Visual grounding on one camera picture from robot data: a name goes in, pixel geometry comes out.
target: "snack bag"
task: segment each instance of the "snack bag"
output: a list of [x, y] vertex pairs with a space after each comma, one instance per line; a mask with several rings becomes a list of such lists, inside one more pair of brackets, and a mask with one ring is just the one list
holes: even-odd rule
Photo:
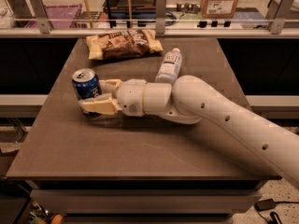
[[90, 60], [137, 58], [164, 51], [154, 30], [127, 30], [86, 37]]

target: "blue soda can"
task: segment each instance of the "blue soda can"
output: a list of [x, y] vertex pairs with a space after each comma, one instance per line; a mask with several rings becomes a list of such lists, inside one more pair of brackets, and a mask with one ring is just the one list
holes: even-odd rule
[[96, 96], [102, 94], [99, 84], [99, 77], [92, 69], [79, 69], [73, 74], [72, 81], [78, 100], [95, 98]]

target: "plastic bottle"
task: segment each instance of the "plastic bottle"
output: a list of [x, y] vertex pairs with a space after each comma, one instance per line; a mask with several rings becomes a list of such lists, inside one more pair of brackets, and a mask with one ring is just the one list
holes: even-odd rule
[[173, 85], [178, 78], [181, 62], [182, 56], [179, 49], [175, 48], [167, 52], [160, 66], [158, 75], [155, 78], [155, 82]]

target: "table surface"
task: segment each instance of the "table surface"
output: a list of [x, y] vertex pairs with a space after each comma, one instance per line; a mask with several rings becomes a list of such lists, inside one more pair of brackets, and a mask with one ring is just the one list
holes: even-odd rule
[[[161, 38], [164, 51], [181, 50], [181, 75], [200, 77], [249, 108], [217, 39]], [[207, 119], [175, 124], [153, 116], [87, 118], [78, 106], [72, 74], [93, 69], [100, 79], [153, 82], [163, 55], [126, 61], [90, 61], [79, 39], [11, 165], [9, 178], [130, 180], [263, 180], [277, 178], [267, 165]]]

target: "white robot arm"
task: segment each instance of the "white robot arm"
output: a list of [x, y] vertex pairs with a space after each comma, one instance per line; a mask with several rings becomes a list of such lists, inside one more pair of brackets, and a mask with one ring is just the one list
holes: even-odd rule
[[101, 81], [112, 108], [100, 105], [101, 98], [81, 101], [81, 107], [109, 115], [118, 111], [127, 116], [156, 115], [184, 124], [209, 119], [299, 189], [299, 136], [231, 102], [202, 79], [183, 76], [173, 87], [138, 79], [113, 82]]

